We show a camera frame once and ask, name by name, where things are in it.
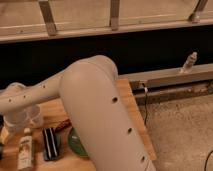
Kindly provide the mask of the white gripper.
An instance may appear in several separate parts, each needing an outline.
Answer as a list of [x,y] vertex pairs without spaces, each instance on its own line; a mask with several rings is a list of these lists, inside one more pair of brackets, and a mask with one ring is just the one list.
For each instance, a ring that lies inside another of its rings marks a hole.
[[28,122],[28,116],[25,109],[6,112],[3,116],[4,126],[0,131],[0,142],[6,144],[10,132],[17,132],[23,129]]

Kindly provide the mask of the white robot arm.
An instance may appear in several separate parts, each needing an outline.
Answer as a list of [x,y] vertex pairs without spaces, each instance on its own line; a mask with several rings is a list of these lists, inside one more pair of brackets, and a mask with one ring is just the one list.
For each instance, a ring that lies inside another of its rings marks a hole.
[[0,95],[0,114],[60,98],[96,171],[156,171],[116,87],[108,57],[78,60],[19,92]]

